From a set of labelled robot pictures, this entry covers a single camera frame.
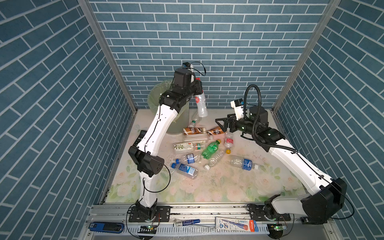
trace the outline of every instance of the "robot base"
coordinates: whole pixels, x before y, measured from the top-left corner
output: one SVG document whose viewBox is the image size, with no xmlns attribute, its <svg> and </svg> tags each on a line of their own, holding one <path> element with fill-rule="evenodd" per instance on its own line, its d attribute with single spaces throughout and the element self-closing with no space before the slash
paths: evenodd
<svg viewBox="0 0 384 240">
<path fill-rule="evenodd" d="M 139 214 L 139 211 L 137 210 L 137 207 L 132 207 L 131 212 L 129 213 L 129 222 L 147 222 L 148 219 L 143 216 L 142 214 Z M 160 222 L 169 222 L 169 215 L 170 215 L 170 206 L 157 206 L 156 207 L 156 213 L 155 213 L 155 219 L 153 219 L 151 222 L 159 222 L 159 216 L 160 216 Z"/>
<path fill-rule="evenodd" d="M 284 222 L 290 221 L 291 216 L 289 214 L 276 214 L 271 216 L 265 215 L 265 207 L 266 205 L 256 205 L 256 204 L 249 204 L 248 209 L 250 211 L 251 219 L 255 221 L 276 221 L 279 219 L 279 221 Z"/>
</svg>

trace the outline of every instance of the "green soda bottle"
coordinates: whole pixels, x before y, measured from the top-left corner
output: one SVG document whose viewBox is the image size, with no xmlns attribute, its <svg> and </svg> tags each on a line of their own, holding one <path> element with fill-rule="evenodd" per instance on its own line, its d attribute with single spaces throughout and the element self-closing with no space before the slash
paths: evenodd
<svg viewBox="0 0 384 240">
<path fill-rule="evenodd" d="M 201 153 L 201 155 L 205 158 L 205 159 L 209 159 L 218 149 L 218 145 L 221 143 L 221 140 L 218 139 L 216 140 L 215 142 L 212 142 L 208 145 L 208 147 L 206 149 L 204 149 L 204 151 Z"/>
</svg>

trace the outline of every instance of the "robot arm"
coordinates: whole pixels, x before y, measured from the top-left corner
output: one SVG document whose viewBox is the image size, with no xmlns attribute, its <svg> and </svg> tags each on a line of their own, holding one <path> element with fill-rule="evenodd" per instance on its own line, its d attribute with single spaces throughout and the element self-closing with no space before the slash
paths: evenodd
<svg viewBox="0 0 384 240">
<path fill-rule="evenodd" d="M 157 154 L 166 131 L 181 108 L 188 104 L 191 96 L 203 94 L 201 81 L 194 81 L 194 79 L 194 73 L 188 68 L 176 69 L 173 84 L 161 95 L 157 113 L 148 131 L 143 137 L 139 136 L 136 144 L 128 150 L 140 172 L 141 195 L 140 200 L 136 202 L 136 207 L 144 220 L 152 220 L 156 213 L 154 177 L 164 165 L 164 159 Z M 198 107 L 205 108 L 205 105 L 198 105 Z"/>
<path fill-rule="evenodd" d="M 338 178 L 332 179 L 329 175 L 318 169 L 303 155 L 293 151 L 293 146 L 278 130 L 268 126 L 268 113 L 260 107 L 259 117 L 257 106 L 249 108 L 249 117 L 244 118 L 242 99 L 231 102 L 235 114 L 228 114 L 226 118 L 216 119 L 216 123 L 225 132 L 237 130 L 242 132 L 242 137 L 248 140 L 244 134 L 256 136 L 255 142 L 263 147 L 271 155 L 279 159 L 304 185 L 308 194 L 299 197 L 275 195 L 265 201 L 265 213 L 269 218 L 279 217 L 280 214 L 307 215 L 314 223 L 322 224 L 332 217 L 344 205 L 346 183 Z"/>
</svg>

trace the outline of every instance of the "blue pen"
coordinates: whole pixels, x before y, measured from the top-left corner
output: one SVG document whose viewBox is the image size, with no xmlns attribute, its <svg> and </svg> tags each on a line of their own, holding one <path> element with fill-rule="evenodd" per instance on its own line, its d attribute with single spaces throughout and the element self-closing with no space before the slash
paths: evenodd
<svg viewBox="0 0 384 240">
<path fill-rule="evenodd" d="M 200 219 L 193 219 L 193 220 L 185 220 L 185 221 L 182 221 L 182 222 L 175 222 L 173 224 L 174 227 L 181 227 L 181 226 L 187 226 L 187 225 L 191 225 L 191 224 L 196 224 L 196 223 L 199 223 L 200 222 Z"/>
</svg>

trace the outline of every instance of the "white table surface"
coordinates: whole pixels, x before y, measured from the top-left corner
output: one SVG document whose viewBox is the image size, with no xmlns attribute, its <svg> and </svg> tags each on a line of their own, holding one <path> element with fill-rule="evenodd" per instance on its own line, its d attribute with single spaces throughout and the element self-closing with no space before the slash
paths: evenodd
<svg viewBox="0 0 384 240">
<path fill-rule="evenodd" d="M 196 109 L 190 110 L 190 117 L 195 111 Z M 216 118 L 224 118 L 234 112 L 232 109 L 209 109 L 208 113 L 208 117 L 203 118 L 197 127 L 205 127 L 207 130 L 216 127 Z M 128 149 L 140 131 L 148 129 L 153 118 L 154 115 L 149 109 L 139 109 L 106 202 L 135 202 L 139 198 L 139 172 L 128 154 Z M 269 111 L 268 120 L 269 126 L 276 128 Z M 203 166 L 208 160 L 202 159 L 201 163 L 193 165 L 199 170 L 196 179 L 189 179 L 177 172 L 172 173 L 167 189 L 157 193 L 158 202 L 255 202 L 265 201 L 275 194 L 294 196 L 305 193 L 301 182 L 287 167 L 255 142 L 241 138 L 240 134 L 240 131 L 233 133 L 234 147 L 231 148 L 231 155 L 252 160 L 259 164 L 258 170 L 246 171 L 232 167 L 229 164 L 229 155 L 226 154 L 217 165 L 206 171 Z M 224 134 L 214 136 L 214 140 L 216 139 L 223 142 Z M 176 158 L 181 157 L 180 154 L 176 156 L 173 153 L 173 144 L 176 142 L 182 142 L 182 134 L 166 134 L 158 153 L 168 167 Z M 223 144 L 220 144 L 219 149 L 225 149 Z M 168 180 L 168 171 L 163 168 L 157 175 L 155 189 L 150 190 L 163 189 Z"/>
</svg>

